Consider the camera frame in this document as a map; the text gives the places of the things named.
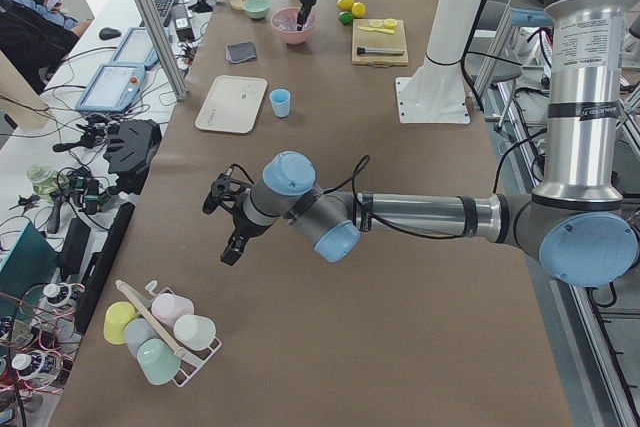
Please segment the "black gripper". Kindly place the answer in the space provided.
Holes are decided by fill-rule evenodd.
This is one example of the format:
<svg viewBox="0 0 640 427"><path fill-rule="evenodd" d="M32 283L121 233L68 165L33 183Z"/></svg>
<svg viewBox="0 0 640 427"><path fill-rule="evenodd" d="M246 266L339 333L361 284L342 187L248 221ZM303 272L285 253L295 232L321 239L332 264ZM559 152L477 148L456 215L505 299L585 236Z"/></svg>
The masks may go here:
<svg viewBox="0 0 640 427"><path fill-rule="evenodd" d="M271 225L260 225L250 220L244 212L233 214L234 230L227 245L220 255L220 261L233 266L244 254L245 247L251 238L263 235Z"/></svg>
<svg viewBox="0 0 640 427"><path fill-rule="evenodd" d="M317 0L300 0L301 7L298 12L297 19L298 20L307 20L311 14L313 6L316 4ZM306 23L298 21L296 27L298 30L303 30L305 28Z"/></svg>

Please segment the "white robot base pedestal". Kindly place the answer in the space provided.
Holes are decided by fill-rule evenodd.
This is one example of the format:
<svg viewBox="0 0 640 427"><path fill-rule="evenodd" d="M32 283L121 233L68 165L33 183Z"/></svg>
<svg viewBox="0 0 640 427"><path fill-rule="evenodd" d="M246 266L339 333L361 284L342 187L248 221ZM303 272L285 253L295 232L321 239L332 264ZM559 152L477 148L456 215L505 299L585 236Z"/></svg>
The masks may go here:
<svg viewBox="0 0 640 427"><path fill-rule="evenodd" d="M470 122L462 66L481 2L438 0L422 66L412 76L396 79L401 123Z"/></svg>

